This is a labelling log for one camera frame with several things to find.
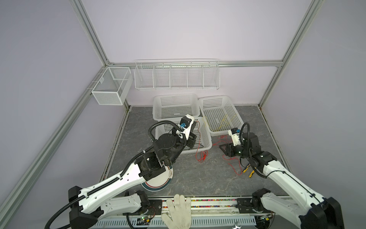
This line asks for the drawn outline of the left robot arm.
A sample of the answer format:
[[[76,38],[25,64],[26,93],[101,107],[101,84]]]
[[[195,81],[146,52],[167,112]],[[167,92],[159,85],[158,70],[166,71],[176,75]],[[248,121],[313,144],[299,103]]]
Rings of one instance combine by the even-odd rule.
[[[123,197],[117,203],[112,199],[166,172],[185,147],[194,145],[195,125],[194,117],[186,115],[179,124],[163,120],[150,126],[151,146],[135,155],[121,172],[112,177],[88,188],[70,188],[68,204],[48,220],[45,228],[49,229],[66,210],[70,211],[69,223],[64,226],[66,229],[89,229],[99,220],[117,212],[125,215],[146,212],[150,202],[143,191]]]

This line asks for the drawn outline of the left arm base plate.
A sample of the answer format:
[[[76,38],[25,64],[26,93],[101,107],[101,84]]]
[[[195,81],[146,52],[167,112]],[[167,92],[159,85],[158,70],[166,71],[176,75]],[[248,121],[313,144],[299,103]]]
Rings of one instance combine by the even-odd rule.
[[[161,215],[163,210],[163,200],[162,199],[151,199],[149,200],[149,205],[141,207],[139,210],[133,213],[124,213],[123,215],[129,216],[142,216],[142,215]]]

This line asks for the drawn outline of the white gloved hand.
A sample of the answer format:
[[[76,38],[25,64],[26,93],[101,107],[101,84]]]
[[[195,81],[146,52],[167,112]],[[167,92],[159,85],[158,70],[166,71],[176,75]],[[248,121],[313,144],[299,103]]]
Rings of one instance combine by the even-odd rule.
[[[170,216],[166,213],[161,215],[161,219],[169,229],[190,229],[192,225],[190,197],[176,194],[173,199],[166,200]]]

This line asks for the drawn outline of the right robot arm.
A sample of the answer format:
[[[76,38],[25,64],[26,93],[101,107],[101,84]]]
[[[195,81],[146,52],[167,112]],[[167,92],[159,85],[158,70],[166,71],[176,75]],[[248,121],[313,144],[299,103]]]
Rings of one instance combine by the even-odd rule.
[[[228,131],[231,143],[220,145],[227,157],[246,159],[253,172],[269,178],[295,201],[294,204],[276,196],[268,189],[252,194],[247,206],[256,213],[271,211],[300,229],[343,229],[345,227],[341,205],[334,198],[325,198],[314,191],[290,171],[271,153],[261,150],[254,133],[243,134],[234,128]]]

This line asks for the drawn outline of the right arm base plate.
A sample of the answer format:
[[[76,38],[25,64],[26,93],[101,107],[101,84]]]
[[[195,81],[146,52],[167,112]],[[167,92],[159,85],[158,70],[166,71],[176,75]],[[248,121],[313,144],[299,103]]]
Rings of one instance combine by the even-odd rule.
[[[239,209],[239,213],[271,213],[264,208],[263,204],[257,198],[237,198],[235,207]]]

